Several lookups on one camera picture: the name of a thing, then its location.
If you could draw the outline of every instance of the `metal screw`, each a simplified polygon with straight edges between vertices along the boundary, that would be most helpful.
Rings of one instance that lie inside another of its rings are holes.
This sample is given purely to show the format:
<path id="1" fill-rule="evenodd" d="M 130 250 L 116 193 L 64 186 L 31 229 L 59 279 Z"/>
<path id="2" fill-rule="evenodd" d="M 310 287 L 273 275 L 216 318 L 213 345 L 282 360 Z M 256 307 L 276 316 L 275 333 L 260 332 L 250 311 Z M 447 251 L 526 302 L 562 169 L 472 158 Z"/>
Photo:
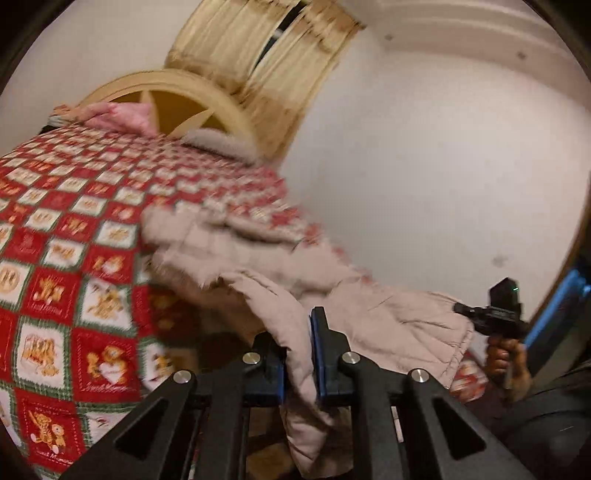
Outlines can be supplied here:
<path id="1" fill-rule="evenodd" d="M 247 365 L 256 365 L 261 361 L 261 356 L 256 352 L 248 352 L 244 354 L 242 361 Z"/>
<path id="2" fill-rule="evenodd" d="M 413 378 L 415 382 L 419 383 L 425 383 L 427 380 L 429 380 L 429 373 L 426 370 L 423 370 L 422 368 L 417 368 L 416 370 L 413 370 L 410 376 Z"/>
<path id="3" fill-rule="evenodd" d="M 346 364 L 358 364 L 361 361 L 361 357 L 358 353 L 355 352 L 345 352 L 342 356 L 343 362 Z"/>
<path id="4" fill-rule="evenodd" d="M 179 370 L 173 376 L 176 383 L 188 383 L 191 380 L 191 372 L 189 370 Z"/>

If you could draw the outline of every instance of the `bedspread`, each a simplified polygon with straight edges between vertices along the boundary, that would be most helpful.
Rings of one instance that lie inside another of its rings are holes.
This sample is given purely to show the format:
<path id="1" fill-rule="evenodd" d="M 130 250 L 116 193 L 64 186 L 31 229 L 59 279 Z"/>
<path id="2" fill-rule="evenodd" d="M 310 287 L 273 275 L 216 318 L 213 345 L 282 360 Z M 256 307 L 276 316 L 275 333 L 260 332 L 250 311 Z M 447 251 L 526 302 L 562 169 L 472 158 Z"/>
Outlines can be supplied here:
<path id="1" fill-rule="evenodd" d="M 56 478 L 169 373 L 138 227 L 206 205 L 313 238 L 273 171 L 163 137 L 72 125 L 0 160 L 0 417 Z"/>

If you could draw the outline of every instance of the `black metal frame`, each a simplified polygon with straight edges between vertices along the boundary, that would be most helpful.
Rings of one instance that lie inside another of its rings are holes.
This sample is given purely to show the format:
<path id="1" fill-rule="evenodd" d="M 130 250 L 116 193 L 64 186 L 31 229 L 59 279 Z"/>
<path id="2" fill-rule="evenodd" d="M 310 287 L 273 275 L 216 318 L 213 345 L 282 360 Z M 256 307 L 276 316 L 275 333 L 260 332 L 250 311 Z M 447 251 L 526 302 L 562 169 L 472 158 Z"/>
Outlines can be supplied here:
<path id="1" fill-rule="evenodd" d="M 402 375 L 383 370 L 349 351 L 345 335 L 329 329 L 324 309 L 316 307 L 310 320 L 319 401 L 327 408 L 351 410 L 354 478 L 533 479 L 427 371 Z M 177 372 L 61 479 L 186 480 L 197 451 L 196 480 L 243 480 L 249 409 L 283 402 L 284 354 L 269 333 L 262 333 L 253 352 L 223 369 L 199 376 Z M 3 473 L 6 467 L 3 460 Z M 25 478 L 31 476 L 11 476 Z"/>

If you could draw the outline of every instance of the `arched headboard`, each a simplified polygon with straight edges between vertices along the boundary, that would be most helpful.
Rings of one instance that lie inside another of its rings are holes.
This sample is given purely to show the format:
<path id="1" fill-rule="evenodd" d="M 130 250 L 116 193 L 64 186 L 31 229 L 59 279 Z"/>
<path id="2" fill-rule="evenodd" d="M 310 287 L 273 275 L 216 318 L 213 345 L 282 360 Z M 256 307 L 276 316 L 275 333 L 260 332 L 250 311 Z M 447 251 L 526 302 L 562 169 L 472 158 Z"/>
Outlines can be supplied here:
<path id="1" fill-rule="evenodd" d="M 80 106 L 95 102 L 149 103 L 153 125 L 172 137 L 182 137 L 191 129 L 214 128 L 257 145 L 254 129 L 238 103 L 213 83 L 184 70 L 120 77 L 96 89 Z"/>

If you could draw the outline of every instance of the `white wall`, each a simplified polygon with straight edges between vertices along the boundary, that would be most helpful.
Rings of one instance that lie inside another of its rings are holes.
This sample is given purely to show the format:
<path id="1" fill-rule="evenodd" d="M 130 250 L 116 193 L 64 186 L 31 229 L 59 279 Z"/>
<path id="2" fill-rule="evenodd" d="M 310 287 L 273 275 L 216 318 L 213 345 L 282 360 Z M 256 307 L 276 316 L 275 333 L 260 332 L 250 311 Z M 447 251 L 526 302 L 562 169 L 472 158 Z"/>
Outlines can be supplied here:
<path id="1" fill-rule="evenodd" d="M 288 183 L 377 279 L 484 304 L 511 276 L 528 317 L 578 226 L 590 114 L 494 64 L 422 53 L 363 63 L 367 42 L 321 91 Z"/>
<path id="2" fill-rule="evenodd" d="M 0 97 L 0 154 L 33 136 L 54 106 L 161 67 L 198 4 L 76 0 Z M 589 127 L 585 110 L 530 77 L 385 53 L 367 29 L 320 92 L 283 172 L 378 279 L 482 304 L 511 275 L 531 313 L 577 226 Z"/>
<path id="3" fill-rule="evenodd" d="M 0 155 L 127 73 L 162 68 L 200 0 L 76 0 L 39 36 L 0 96 Z"/>

